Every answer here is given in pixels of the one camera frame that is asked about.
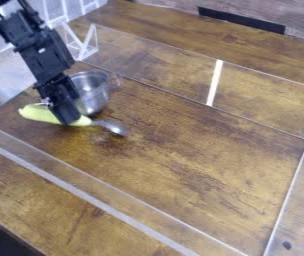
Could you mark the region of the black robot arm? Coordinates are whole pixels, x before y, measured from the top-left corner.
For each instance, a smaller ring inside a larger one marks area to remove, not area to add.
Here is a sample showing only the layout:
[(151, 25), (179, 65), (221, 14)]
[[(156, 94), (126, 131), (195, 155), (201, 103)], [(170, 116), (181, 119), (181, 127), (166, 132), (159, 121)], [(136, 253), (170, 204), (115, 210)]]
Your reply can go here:
[[(0, 0), (0, 8), (12, 0)], [(50, 28), (27, 0), (16, 0), (22, 8), (8, 16), (0, 13), (0, 36), (15, 46), (36, 78), (35, 89), (58, 120), (70, 125), (82, 114), (75, 105), (80, 97), (66, 70), (75, 59), (59, 32)]]

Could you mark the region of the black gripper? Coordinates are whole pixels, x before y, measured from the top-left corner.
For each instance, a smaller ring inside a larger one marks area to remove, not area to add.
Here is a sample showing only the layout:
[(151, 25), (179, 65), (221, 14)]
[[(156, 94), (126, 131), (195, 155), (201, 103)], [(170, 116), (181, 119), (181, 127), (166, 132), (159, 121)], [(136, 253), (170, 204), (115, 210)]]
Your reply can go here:
[(27, 39), (15, 51), (20, 53), (36, 78), (35, 89), (43, 102), (62, 124), (70, 125), (82, 116), (75, 105), (80, 94), (71, 77), (63, 74), (75, 60), (59, 32), (46, 29)]

